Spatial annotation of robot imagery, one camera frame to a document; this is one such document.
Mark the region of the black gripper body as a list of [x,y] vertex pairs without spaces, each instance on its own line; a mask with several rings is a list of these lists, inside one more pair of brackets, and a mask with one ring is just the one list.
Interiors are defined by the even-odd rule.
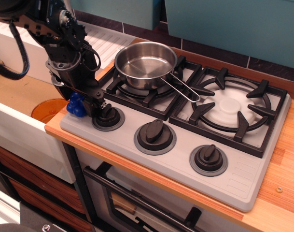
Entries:
[[95,79],[96,71],[100,69],[101,60],[98,53],[89,44],[84,44],[79,52],[74,54],[70,63],[48,60],[46,67],[50,70],[54,85],[62,83],[74,88],[75,92],[85,97],[103,99],[104,93]]

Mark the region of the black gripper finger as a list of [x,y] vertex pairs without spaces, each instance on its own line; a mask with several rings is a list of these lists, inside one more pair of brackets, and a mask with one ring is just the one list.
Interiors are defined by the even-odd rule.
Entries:
[[106,106],[106,101],[104,99],[97,100],[91,97],[85,97],[83,99],[83,106],[89,117],[95,117]]
[[62,96],[62,98],[64,98],[65,100],[69,100],[71,98],[72,93],[74,92],[74,88],[63,85],[62,83],[55,85],[55,88]]

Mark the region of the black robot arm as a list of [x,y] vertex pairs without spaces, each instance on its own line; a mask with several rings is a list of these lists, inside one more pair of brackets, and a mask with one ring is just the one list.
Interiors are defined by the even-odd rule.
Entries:
[[7,23],[23,61],[21,72],[0,64],[0,75],[19,80],[29,71],[29,58],[18,27],[45,49],[52,82],[66,100],[73,91],[84,96],[89,117],[105,117],[108,107],[95,79],[100,68],[98,53],[85,40],[85,26],[79,24],[61,0],[0,0],[0,22]]

